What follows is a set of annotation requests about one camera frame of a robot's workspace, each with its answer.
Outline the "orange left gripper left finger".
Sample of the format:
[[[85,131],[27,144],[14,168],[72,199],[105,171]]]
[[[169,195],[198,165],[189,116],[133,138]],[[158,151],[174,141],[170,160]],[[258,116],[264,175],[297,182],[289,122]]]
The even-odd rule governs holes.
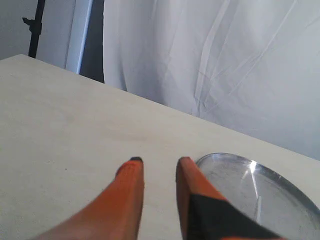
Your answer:
[[[132,157],[81,211],[37,236],[39,240],[136,240],[144,202],[144,163]]]

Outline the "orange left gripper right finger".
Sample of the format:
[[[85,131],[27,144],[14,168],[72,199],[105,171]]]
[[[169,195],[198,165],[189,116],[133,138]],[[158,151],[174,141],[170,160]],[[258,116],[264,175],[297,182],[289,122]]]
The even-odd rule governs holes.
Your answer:
[[[178,160],[175,181],[184,240],[281,239],[233,207],[190,157]]]

